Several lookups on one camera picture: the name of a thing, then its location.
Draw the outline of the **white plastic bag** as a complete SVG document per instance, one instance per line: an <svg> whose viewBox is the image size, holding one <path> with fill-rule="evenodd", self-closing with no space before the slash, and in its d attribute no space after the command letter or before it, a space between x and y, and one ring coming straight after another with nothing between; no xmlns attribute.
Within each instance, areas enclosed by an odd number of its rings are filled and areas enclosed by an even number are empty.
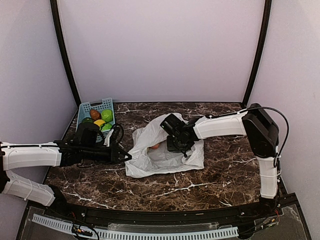
<svg viewBox="0 0 320 240"><path fill-rule="evenodd" d="M144 178L154 174L173 174L204 168L204 141L196 141L184 157L182 152L167 150L166 131L161 122L168 117L163 114L151 120L145 127L132 133L133 147L129 150L131 160L125 162L125 174L132 178ZM150 147L160 144L157 149Z"/></svg>

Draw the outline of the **brown potato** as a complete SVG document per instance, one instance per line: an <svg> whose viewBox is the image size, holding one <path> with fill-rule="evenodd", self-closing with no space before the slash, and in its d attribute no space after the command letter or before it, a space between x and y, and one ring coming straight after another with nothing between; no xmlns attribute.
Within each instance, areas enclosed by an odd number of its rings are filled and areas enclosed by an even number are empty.
<svg viewBox="0 0 320 240"><path fill-rule="evenodd" d="M89 111L89 115L90 117L94 120L94 121L97 121L97 120L100 120L101 119L101 113L99 111L97 111L96 109L91 109Z"/></svg>

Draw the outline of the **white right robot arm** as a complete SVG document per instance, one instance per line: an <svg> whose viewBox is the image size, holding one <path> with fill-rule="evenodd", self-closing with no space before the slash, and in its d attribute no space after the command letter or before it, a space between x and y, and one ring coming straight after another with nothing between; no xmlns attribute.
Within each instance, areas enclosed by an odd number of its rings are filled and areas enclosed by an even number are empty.
<svg viewBox="0 0 320 240"><path fill-rule="evenodd" d="M246 136L253 155L258 160L260 196L255 213L266 217L275 208L272 200L278 192L279 127L265 108L255 103L248 109L220 116L202 116L188 122L169 114L160 124L168 134L170 152L187 151L199 140L221 136Z"/></svg>

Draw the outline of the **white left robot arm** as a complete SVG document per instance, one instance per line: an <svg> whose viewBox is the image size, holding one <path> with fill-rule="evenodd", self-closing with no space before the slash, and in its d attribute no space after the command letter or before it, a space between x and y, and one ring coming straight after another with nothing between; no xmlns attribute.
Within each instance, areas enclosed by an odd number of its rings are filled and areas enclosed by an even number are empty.
<svg viewBox="0 0 320 240"><path fill-rule="evenodd" d="M70 206L58 187L44 185L17 175L14 169L50 166L69 167L83 160L118 164L132 156L121 146L124 129L114 124L104 135L94 123L78 125L72 139L38 144L0 144L0 192L50 207L60 218L67 218Z"/></svg>

